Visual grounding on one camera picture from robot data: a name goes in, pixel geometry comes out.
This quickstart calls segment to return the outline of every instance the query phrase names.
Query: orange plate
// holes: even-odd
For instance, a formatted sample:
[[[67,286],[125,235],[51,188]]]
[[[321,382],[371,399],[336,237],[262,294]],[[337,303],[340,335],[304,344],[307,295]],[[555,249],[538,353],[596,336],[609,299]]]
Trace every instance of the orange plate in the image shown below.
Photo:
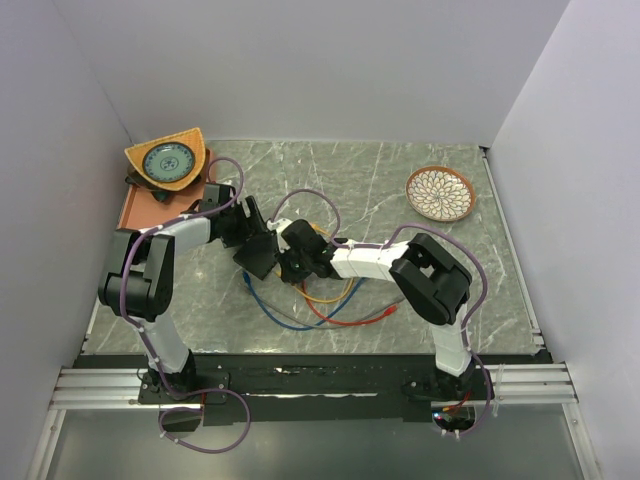
[[[212,155],[213,152],[207,149],[205,165],[209,163],[209,158],[212,158]],[[202,178],[197,184],[179,192],[172,192],[171,201],[168,204],[156,201],[151,192],[144,188],[135,185],[130,186],[118,227],[139,230],[159,225],[177,217],[189,208],[193,202],[202,198],[204,184],[206,183],[206,173],[205,168],[202,170]],[[215,180],[215,167],[211,168],[211,176],[212,180]]]

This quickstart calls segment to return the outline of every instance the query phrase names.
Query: white wall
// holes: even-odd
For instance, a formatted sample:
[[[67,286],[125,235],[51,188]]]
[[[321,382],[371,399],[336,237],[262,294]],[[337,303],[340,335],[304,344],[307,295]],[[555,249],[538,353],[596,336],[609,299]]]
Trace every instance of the white wall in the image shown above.
[[[606,478],[640,477],[640,3],[572,1],[490,150]]]
[[[0,2],[0,478],[31,461],[81,345],[129,139],[49,0]]]
[[[54,0],[125,127],[489,145],[567,0]]]

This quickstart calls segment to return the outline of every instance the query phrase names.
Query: terracotta bowl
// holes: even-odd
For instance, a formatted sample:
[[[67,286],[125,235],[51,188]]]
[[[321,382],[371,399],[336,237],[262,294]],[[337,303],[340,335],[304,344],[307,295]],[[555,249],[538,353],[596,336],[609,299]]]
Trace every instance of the terracotta bowl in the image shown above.
[[[460,220],[471,213],[476,203],[469,180],[437,165],[413,172],[407,180],[406,193],[418,213],[438,222]]]

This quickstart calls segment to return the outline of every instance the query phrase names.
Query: table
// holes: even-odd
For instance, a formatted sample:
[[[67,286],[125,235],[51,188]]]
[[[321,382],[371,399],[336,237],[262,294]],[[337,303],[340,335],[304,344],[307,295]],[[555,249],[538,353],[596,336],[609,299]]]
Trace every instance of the table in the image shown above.
[[[382,242],[401,223],[422,222],[442,229],[474,252],[486,269],[487,301],[469,324],[475,350],[493,354],[532,354],[539,350],[537,324],[528,308],[521,275],[496,202],[483,151],[472,145],[434,145],[380,142],[269,142],[215,141],[209,147],[218,156],[238,160],[246,173],[244,195],[256,197],[263,216],[296,188],[325,193],[340,209],[341,236]],[[459,222],[438,223],[415,212],[405,197],[409,175],[427,165],[444,165],[468,178],[477,194],[472,213]],[[218,180],[237,180],[231,167],[221,166]],[[293,197],[281,215],[302,217],[332,229],[335,218],[328,205],[312,195]],[[404,231],[399,241],[415,232]],[[472,301],[480,292],[473,265],[447,248],[474,277]],[[387,319],[364,327],[295,332],[269,320],[247,293],[233,252],[220,242],[194,249],[176,258],[170,312],[179,334],[194,352],[230,353],[434,353],[427,323],[407,302]],[[302,321],[315,317],[290,286],[275,275],[260,282],[258,293],[269,302],[295,313]],[[310,278],[314,296],[334,296],[341,281]],[[399,294],[395,284],[367,281],[337,316],[349,320],[368,313]],[[97,306],[83,347],[85,354],[143,351],[135,332],[111,310]]]

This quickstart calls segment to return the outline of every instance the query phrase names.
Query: purple cable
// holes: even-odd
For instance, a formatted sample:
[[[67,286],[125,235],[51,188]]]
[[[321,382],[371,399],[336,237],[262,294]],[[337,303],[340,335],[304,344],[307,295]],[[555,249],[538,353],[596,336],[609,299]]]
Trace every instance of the purple cable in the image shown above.
[[[222,392],[222,393],[227,393],[229,395],[233,395],[234,397],[236,397],[240,403],[242,404],[242,406],[244,407],[244,411],[247,414],[247,423],[245,424],[244,427],[244,431],[242,432],[242,435],[240,435],[240,437],[238,437],[238,439],[233,442],[231,445],[224,447],[224,448],[202,448],[202,447],[198,447],[196,445],[193,445],[191,443],[185,442],[184,440],[180,440],[176,437],[174,437],[173,435],[171,435],[169,432],[167,432],[164,429],[164,426],[162,425],[162,421],[164,420],[164,417],[166,417],[167,415],[169,415],[170,413],[173,412],[199,412],[199,410],[196,410],[195,408],[187,408],[187,407],[176,407],[173,408],[171,410],[166,410],[164,412],[162,412],[162,414],[158,417],[158,427],[160,427],[160,432],[161,435],[163,437],[167,437],[169,440],[171,440],[172,442],[178,444],[178,445],[182,445],[183,447],[187,447],[191,450],[195,450],[196,452],[200,452],[200,453],[225,453],[228,452],[229,450],[233,450],[234,448],[236,448],[238,445],[240,445],[240,443],[242,443],[242,441],[245,439],[245,437],[247,436],[247,434],[249,433],[249,425],[250,422],[248,421],[248,419],[251,417],[251,412],[249,410],[249,405],[247,405],[247,402],[244,398],[242,398],[242,395],[240,395],[239,393],[234,392],[233,390],[227,390],[226,388],[213,388],[213,389],[209,389],[209,390],[215,390],[217,392]]]
[[[230,395],[235,396],[236,398],[238,398],[240,400],[240,402],[242,403],[242,406],[244,407],[246,413],[247,413],[247,422],[245,425],[245,428],[242,432],[242,434],[240,435],[240,437],[238,438],[238,440],[236,440],[233,444],[229,445],[228,447],[225,448],[221,448],[221,449],[217,449],[217,450],[210,450],[210,449],[206,449],[206,448],[201,448],[201,447],[197,447],[195,445],[192,445],[190,443],[187,443],[183,440],[178,440],[175,437],[172,437],[170,435],[167,435],[167,432],[165,430],[163,430],[162,427],[162,419],[168,414],[168,412],[170,411],[194,411],[193,409],[187,408],[187,407],[180,407],[180,408],[175,408],[169,411],[164,412],[160,418],[159,418],[159,425],[160,425],[160,430],[163,432],[163,434],[165,436],[167,436],[169,439],[173,440],[174,442],[178,443],[179,445],[182,445],[183,447],[187,447],[191,450],[195,450],[197,452],[202,452],[202,453],[224,453],[224,452],[228,452],[229,450],[231,450],[232,448],[237,447],[247,436],[247,434],[249,433],[249,428],[251,426],[251,412],[249,411],[249,406],[247,405],[247,402],[244,400],[244,398],[242,398],[242,396],[236,392],[232,392],[231,390],[227,390],[225,388],[204,388],[201,390],[196,390],[195,392],[188,392],[188,393],[183,393],[183,392],[179,392],[178,390],[175,390],[171,384],[169,383],[166,374],[164,372],[164,369],[162,368],[162,359],[158,357],[158,353],[156,352],[155,348],[153,347],[153,344],[151,343],[151,341],[149,340],[149,337],[147,336],[147,334],[144,331],[144,327],[142,326],[142,324],[136,320],[134,320],[133,318],[131,318],[129,316],[129,314],[127,313],[127,309],[126,309],[126,292],[127,292],[127,283],[129,282],[129,272],[131,271],[131,266],[133,265],[133,259],[136,255],[136,252],[138,251],[138,249],[140,248],[140,245],[142,245],[142,242],[145,241],[145,239],[149,238],[151,235],[153,235],[154,233],[161,231],[165,228],[168,228],[170,226],[173,226],[177,223],[180,222],[184,222],[184,221],[188,221],[190,219],[193,218],[200,218],[200,217],[208,217],[208,216],[212,216],[215,215],[216,213],[224,210],[225,208],[233,205],[233,203],[240,197],[240,194],[242,193],[242,189],[244,187],[244,172],[242,171],[242,167],[240,166],[240,164],[235,161],[233,158],[229,158],[229,157],[219,157],[216,158],[214,160],[212,160],[211,162],[209,162],[209,165],[207,166],[207,179],[210,179],[210,170],[211,170],[211,166],[217,162],[220,161],[226,161],[229,163],[232,163],[237,169],[238,172],[240,174],[240,180],[239,180],[239,185],[238,185],[238,190],[236,191],[235,195],[233,197],[231,197],[231,199],[225,203],[224,205],[221,205],[219,207],[216,207],[212,210],[207,210],[205,212],[200,212],[200,213],[194,213],[194,214],[189,214],[189,215],[184,215],[184,216],[180,216],[180,217],[176,217],[173,218],[165,223],[163,223],[162,225],[158,225],[155,227],[152,227],[148,230],[145,230],[144,232],[142,232],[142,234],[136,239],[136,241],[133,243],[133,245],[131,246],[131,250],[129,251],[129,254],[127,255],[127,259],[125,261],[124,264],[124,269],[122,272],[122,282],[120,284],[120,298],[119,298],[119,307],[120,307],[120,314],[122,315],[122,318],[124,318],[124,320],[126,322],[128,322],[129,324],[131,324],[136,330],[138,330],[138,332],[140,333],[140,339],[142,340],[142,343],[144,344],[144,346],[146,347],[147,351],[149,352],[149,355],[151,356],[151,358],[153,358],[155,360],[156,366],[158,367],[158,373],[160,375],[160,379],[162,380],[162,383],[164,384],[167,392],[172,395],[175,398],[185,398],[185,397],[190,397],[193,395],[200,395],[200,394],[206,394],[206,393],[228,393]]]
[[[355,245],[352,245],[352,246],[345,245],[345,244],[342,244],[342,243],[338,243],[338,242],[335,241],[335,237],[336,237],[338,231],[340,230],[340,224],[342,222],[342,220],[340,218],[340,212],[338,212],[338,207],[324,193],[318,192],[317,190],[313,190],[311,188],[300,188],[300,189],[297,189],[297,190],[293,190],[293,191],[289,192],[287,195],[285,195],[282,198],[282,200],[280,200],[278,205],[276,206],[276,208],[275,208],[275,210],[273,212],[273,215],[270,218],[270,220],[272,222],[275,221],[275,219],[278,216],[278,213],[280,213],[280,210],[282,209],[284,203],[287,200],[289,200],[289,198],[293,197],[294,195],[297,195],[298,193],[311,193],[313,195],[316,195],[316,196],[322,198],[325,202],[327,202],[329,204],[329,206],[331,207],[331,209],[333,210],[333,212],[336,215],[336,228],[331,233],[330,241],[337,248],[376,248],[376,249],[389,248],[393,244],[395,239],[398,238],[398,235],[400,234],[400,232],[402,230],[404,230],[405,228],[417,228],[419,230],[424,230],[427,233],[431,233],[433,235],[436,235],[436,236],[442,238],[443,240],[449,242],[450,244],[452,244],[453,246],[458,248],[462,253],[464,253],[467,256],[467,258],[469,258],[469,260],[471,260],[473,265],[478,270],[478,273],[480,274],[480,279],[482,280],[482,292],[480,293],[480,296],[478,297],[478,300],[476,300],[476,303],[473,304],[473,306],[469,309],[469,311],[467,312],[465,317],[462,319],[462,323],[460,324],[460,328],[462,330],[462,343],[465,346],[465,348],[467,348],[469,350],[469,353],[471,354],[471,358],[473,358],[473,360],[476,363],[476,365],[478,365],[480,367],[480,370],[482,371],[482,375],[484,376],[485,385],[487,386],[487,399],[486,399],[484,410],[482,411],[482,414],[480,415],[478,420],[473,424],[473,426],[471,428],[469,428],[468,430],[465,430],[464,432],[461,432],[460,435],[463,436],[463,435],[467,435],[467,434],[471,433],[478,425],[480,425],[485,420],[485,418],[487,416],[487,413],[489,412],[489,409],[491,408],[491,377],[489,376],[489,372],[485,368],[484,364],[480,360],[480,357],[473,350],[471,350],[470,344],[469,344],[469,336],[467,335],[467,324],[469,323],[469,319],[478,310],[478,308],[480,308],[480,305],[482,305],[482,303],[485,301],[485,299],[487,298],[487,293],[489,292],[489,280],[488,280],[487,274],[485,273],[484,268],[482,268],[482,264],[480,263],[478,258],[467,247],[465,247],[462,243],[460,243],[458,240],[456,240],[451,235],[447,235],[446,233],[438,230],[437,228],[433,228],[433,227],[430,227],[428,225],[424,225],[424,224],[421,224],[421,223],[406,223],[404,225],[400,225],[393,232],[393,235],[391,235],[391,238],[389,240],[387,240],[387,242],[384,245],[382,245],[382,247],[380,247],[380,245],[377,245],[375,243],[358,243],[358,244],[355,244]]]

